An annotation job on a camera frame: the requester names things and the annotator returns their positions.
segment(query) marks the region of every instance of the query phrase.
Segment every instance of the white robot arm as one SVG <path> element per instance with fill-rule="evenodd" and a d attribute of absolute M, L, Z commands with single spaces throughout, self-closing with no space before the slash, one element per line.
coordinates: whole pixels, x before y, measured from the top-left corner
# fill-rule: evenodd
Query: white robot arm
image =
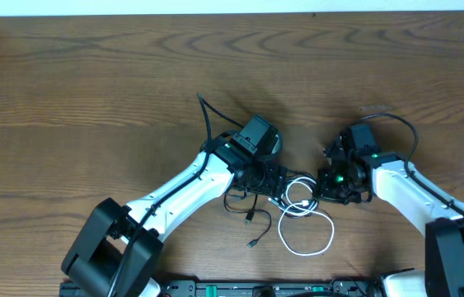
<path fill-rule="evenodd" d="M 269 163 L 281 150 L 279 132 L 260 116 L 239 133 L 209 139 L 203 148 L 182 173 L 152 193 L 123 207 L 111 198 L 101 202 L 63 260 L 63 272 L 90 296 L 156 297 L 160 286 L 151 274 L 163 242 L 200 206 L 231 185 L 281 196 L 286 168 Z M 108 236 L 128 244 L 123 255 L 105 240 Z"/>
<path fill-rule="evenodd" d="M 464 202 L 437 187 L 405 158 L 383 153 L 366 124 L 350 126 L 324 150 L 330 167 L 320 170 L 317 196 L 327 201 L 359 203 L 369 193 L 389 202 L 425 237 L 426 271 L 403 271 L 383 277 L 387 297 L 464 296 Z"/>

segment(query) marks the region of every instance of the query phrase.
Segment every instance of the black bracket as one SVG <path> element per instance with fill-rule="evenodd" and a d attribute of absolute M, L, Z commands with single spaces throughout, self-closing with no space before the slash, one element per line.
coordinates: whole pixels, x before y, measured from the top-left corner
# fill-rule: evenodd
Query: black bracket
<path fill-rule="evenodd" d="M 314 197 L 343 205 L 370 202 L 373 198 L 371 169 L 364 158 L 378 156 L 381 151 L 368 124 L 352 125 L 341 131 L 323 150 L 330 166 L 318 170 Z M 368 196 L 362 199 L 365 192 Z"/>
<path fill-rule="evenodd" d="M 224 138 L 232 136 L 229 141 Z M 225 133 L 211 145 L 211 152 L 235 173 L 232 188 L 269 197 L 283 193 L 287 168 L 273 162 L 279 155 L 282 139 L 278 130 L 259 115 L 237 133 Z"/>
<path fill-rule="evenodd" d="M 63 260 L 61 270 L 87 295 L 107 295 L 122 257 L 107 236 L 129 239 L 135 235 L 137 223 L 129 211 L 129 207 L 122 207 L 111 198 L 103 200 L 92 211 Z M 140 295 L 154 272 L 162 247 L 156 234 L 142 229 L 120 272 L 117 296 Z"/>
<path fill-rule="evenodd" d="M 464 219 L 426 224 L 428 297 L 464 297 Z"/>

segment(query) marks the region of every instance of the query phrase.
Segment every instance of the white wall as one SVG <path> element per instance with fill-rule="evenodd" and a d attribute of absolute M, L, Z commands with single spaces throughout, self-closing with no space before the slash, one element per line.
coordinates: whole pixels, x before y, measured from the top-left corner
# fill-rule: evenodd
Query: white wall
<path fill-rule="evenodd" d="M 0 0 L 0 17 L 448 10 L 464 0 Z"/>

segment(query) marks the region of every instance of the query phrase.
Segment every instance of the wood grain surface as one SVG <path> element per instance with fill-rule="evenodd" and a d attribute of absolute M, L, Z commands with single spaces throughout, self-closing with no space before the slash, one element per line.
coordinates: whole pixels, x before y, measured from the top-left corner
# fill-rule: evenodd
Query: wood grain surface
<path fill-rule="evenodd" d="M 420 134 L 416 166 L 464 200 L 464 12 L 0 18 L 1 296 L 56 295 L 97 203 L 137 199 L 194 159 L 205 137 L 196 92 L 236 120 L 270 120 L 281 163 L 310 172 L 352 120 L 404 116 Z M 211 120 L 215 133 L 231 127 Z M 409 148 L 406 127 L 373 127 L 385 149 Z M 321 208 L 335 241 L 305 258 L 275 229 L 246 248 L 266 219 L 246 227 L 213 200 L 168 238 L 159 272 L 314 281 L 424 268 L 423 238 L 389 204 Z M 308 251 L 329 237 L 318 218 L 284 232 Z"/>

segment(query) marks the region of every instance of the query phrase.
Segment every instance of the coiled white cable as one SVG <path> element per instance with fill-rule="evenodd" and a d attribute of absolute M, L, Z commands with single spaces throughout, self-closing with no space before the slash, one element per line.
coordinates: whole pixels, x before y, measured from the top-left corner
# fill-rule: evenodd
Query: coiled white cable
<path fill-rule="evenodd" d="M 324 214 L 324 213 L 321 213 L 321 212 L 315 211 L 315 210 L 303 209 L 303 208 L 301 208 L 299 206 L 305 206 L 305 207 L 308 206 L 308 200 L 304 200 L 302 202 L 292 203 L 281 214 L 281 217 L 279 218 L 279 222 L 278 222 L 278 233 L 279 233 L 279 237 L 281 238 L 281 241 L 283 242 L 284 246 L 292 254 L 297 255 L 297 256 L 309 257 L 309 256 L 320 255 L 320 254 L 326 252 L 326 250 L 328 250 L 330 248 L 330 245 L 332 244 L 332 240 L 334 239 L 334 234 L 335 234 L 334 222 L 332 221 L 332 219 L 327 214 Z M 324 248 L 322 248 L 321 250 L 319 250 L 317 252 L 296 252 L 288 245 L 287 241 L 284 239 L 283 233 L 281 232 L 281 222 L 283 221 L 284 215 L 288 212 L 288 209 L 290 209 L 290 208 L 303 210 L 303 211 L 306 211 L 308 214 L 311 213 L 311 214 L 315 214 L 315 215 L 320 215 L 320 216 L 324 217 L 325 219 L 327 219 L 330 222 L 330 226 L 332 228 L 332 233 L 330 234 L 329 242 L 327 243 L 327 245 Z"/>
<path fill-rule="evenodd" d="M 305 180 L 305 181 L 308 181 L 310 182 L 311 184 L 313 185 L 316 185 L 316 181 L 314 181 L 313 179 L 311 179 L 310 177 L 298 177 L 296 179 L 293 179 L 287 186 L 286 186 L 286 189 L 284 191 L 284 193 L 282 194 L 282 196 L 285 196 L 286 200 L 288 201 L 288 204 L 291 205 L 294 203 L 294 201 L 292 201 L 290 199 L 290 195 L 288 193 L 288 191 L 290 190 L 290 188 L 295 185 L 295 184 L 300 184 L 300 185 L 303 185 L 305 186 L 311 193 L 312 193 L 312 188 L 305 182 L 303 182 L 302 180 Z M 310 203 L 309 205 L 307 205 L 307 211 L 300 211 L 300 212 L 295 212 L 295 211 L 291 211 L 290 207 L 284 207 L 283 205 L 278 205 L 278 207 L 281 209 L 281 211 L 285 211 L 285 209 L 287 210 L 285 212 L 285 214 L 291 214 L 295 217 L 304 217 L 306 215 L 309 215 L 310 212 L 309 210 L 314 210 L 316 207 L 317 207 L 317 201 L 313 201 L 312 203 Z"/>

